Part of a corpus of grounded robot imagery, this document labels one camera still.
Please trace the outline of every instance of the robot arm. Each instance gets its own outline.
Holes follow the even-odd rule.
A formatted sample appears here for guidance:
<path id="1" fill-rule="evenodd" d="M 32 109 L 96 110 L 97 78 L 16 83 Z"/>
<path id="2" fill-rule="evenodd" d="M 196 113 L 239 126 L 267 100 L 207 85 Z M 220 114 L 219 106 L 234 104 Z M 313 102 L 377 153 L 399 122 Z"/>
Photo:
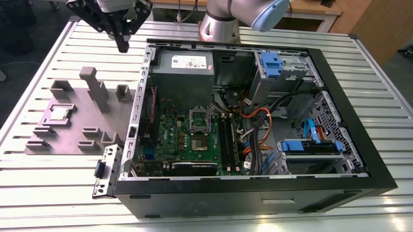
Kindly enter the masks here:
<path id="1" fill-rule="evenodd" d="M 116 41 L 119 52 L 129 48 L 129 37 L 140 28 L 149 16 L 152 2 L 149 0 L 69 0 L 65 3 L 69 10 L 109 38 Z M 132 7 L 136 16 L 127 21 L 125 14 Z"/>
<path id="2" fill-rule="evenodd" d="M 208 0 L 200 24 L 200 39 L 211 42 L 239 41 L 238 20 L 254 30 L 268 31 L 288 8 L 288 0 Z"/>
<path id="3" fill-rule="evenodd" d="M 119 52 L 129 48 L 128 40 L 147 20 L 152 2 L 149 0 L 68 0 L 72 12 L 95 28 L 105 31 L 116 41 Z M 127 21 L 132 7 L 135 18 Z M 200 39 L 211 42 L 239 41 L 238 20 L 252 29 L 268 31 L 279 22 L 288 7 L 288 0 L 208 0 L 206 16 L 200 25 Z"/>

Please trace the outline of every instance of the sticker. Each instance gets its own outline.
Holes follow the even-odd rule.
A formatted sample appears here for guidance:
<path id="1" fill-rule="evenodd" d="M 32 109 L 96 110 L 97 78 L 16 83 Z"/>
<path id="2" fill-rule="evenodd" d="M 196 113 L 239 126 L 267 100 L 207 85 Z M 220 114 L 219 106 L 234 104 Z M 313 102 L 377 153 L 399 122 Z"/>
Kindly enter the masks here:
<path id="1" fill-rule="evenodd" d="M 339 15 L 341 13 L 339 12 L 333 12 L 333 11 L 326 11 L 325 14 L 326 15 Z"/>
<path id="2" fill-rule="evenodd" d="M 172 56 L 171 67 L 176 69 L 206 69 L 207 58 L 196 56 Z"/>
<path id="3" fill-rule="evenodd" d="M 251 169 L 251 163 L 247 162 L 247 161 L 244 162 L 244 168 L 246 168 L 246 169 Z"/>
<path id="4" fill-rule="evenodd" d="M 250 104 L 251 104 L 251 100 L 250 100 L 248 98 L 244 98 L 244 103 L 246 103 L 247 105 L 250 105 Z"/>

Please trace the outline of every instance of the green motherboard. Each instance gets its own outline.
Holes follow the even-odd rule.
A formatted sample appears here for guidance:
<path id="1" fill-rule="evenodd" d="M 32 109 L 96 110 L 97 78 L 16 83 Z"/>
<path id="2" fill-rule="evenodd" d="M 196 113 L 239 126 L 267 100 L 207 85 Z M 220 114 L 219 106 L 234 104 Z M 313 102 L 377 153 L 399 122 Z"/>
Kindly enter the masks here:
<path id="1" fill-rule="evenodd" d="M 162 114 L 156 146 L 141 146 L 139 156 L 135 157 L 137 176 L 163 176 L 163 170 L 174 162 L 216 163 L 218 175 L 242 175 L 240 168 L 228 170 L 222 164 L 219 120 L 219 116 L 210 116 L 210 132 L 191 133 L 188 114 Z M 196 115 L 192 125 L 207 125 L 206 116 Z"/>

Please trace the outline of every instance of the motherboard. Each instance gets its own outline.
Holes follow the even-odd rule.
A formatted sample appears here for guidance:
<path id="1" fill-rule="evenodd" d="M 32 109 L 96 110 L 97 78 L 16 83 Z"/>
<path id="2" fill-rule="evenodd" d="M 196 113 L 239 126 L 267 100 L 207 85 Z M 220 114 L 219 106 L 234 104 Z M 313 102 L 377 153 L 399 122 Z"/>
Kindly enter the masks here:
<path id="1" fill-rule="evenodd" d="M 170 175 L 176 165 L 199 175 L 204 170 L 215 172 L 212 175 L 242 175 L 238 124 L 232 115 L 212 115 L 208 109 L 194 109 L 188 114 L 163 113 L 156 145 L 141 145 L 136 152 L 136 176 Z"/>

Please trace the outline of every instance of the aluminum slotted table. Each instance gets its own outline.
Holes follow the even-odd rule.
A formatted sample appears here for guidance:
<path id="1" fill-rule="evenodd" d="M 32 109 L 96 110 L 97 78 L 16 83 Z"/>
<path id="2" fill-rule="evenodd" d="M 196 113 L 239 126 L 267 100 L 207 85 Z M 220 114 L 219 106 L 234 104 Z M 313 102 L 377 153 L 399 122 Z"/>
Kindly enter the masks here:
<path id="1" fill-rule="evenodd" d="M 317 214 L 163 218 L 137 220 L 119 202 L 92 200 L 100 156 L 25 155 L 24 145 L 48 106 L 53 80 L 79 79 L 83 66 L 97 69 L 107 88 L 136 88 L 147 38 L 198 40 L 194 24 L 145 22 L 127 54 L 83 21 L 69 21 L 0 131 L 0 228 L 116 231 L 411 231 L 413 110 L 357 39 L 345 34 L 240 28 L 247 44 L 322 50 L 366 127 L 398 188 Z"/>

